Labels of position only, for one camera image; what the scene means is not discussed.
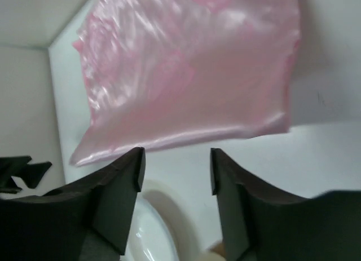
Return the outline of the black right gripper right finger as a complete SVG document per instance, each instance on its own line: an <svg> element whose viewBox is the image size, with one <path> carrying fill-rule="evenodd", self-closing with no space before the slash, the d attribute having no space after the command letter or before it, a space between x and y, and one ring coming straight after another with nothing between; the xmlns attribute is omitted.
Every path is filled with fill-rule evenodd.
<svg viewBox="0 0 361 261"><path fill-rule="evenodd" d="M210 151L227 260L359 260L360 192L286 192Z"/></svg>

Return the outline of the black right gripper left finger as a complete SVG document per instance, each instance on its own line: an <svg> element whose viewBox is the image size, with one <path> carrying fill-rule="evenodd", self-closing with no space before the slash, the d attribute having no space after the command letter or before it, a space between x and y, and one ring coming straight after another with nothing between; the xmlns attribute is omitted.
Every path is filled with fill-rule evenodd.
<svg viewBox="0 0 361 261"><path fill-rule="evenodd" d="M47 196L1 199L1 259L120 260L145 166L137 147Z"/></svg>

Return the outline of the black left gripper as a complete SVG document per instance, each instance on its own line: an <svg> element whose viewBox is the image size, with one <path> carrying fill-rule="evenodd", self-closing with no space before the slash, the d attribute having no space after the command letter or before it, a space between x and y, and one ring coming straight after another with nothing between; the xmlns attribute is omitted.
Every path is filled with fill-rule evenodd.
<svg viewBox="0 0 361 261"><path fill-rule="evenodd" d="M1 157L1 199L48 195L37 188L52 163L31 161L31 156Z"/></svg>

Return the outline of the pink satin rose cloth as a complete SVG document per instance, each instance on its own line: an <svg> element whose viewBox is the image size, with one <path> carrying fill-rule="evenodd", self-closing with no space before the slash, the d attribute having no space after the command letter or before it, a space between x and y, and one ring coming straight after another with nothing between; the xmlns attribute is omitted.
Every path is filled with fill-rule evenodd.
<svg viewBox="0 0 361 261"><path fill-rule="evenodd" d="M74 48L90 126L73 166L289 130L298 0L95 0Z"/></svg>

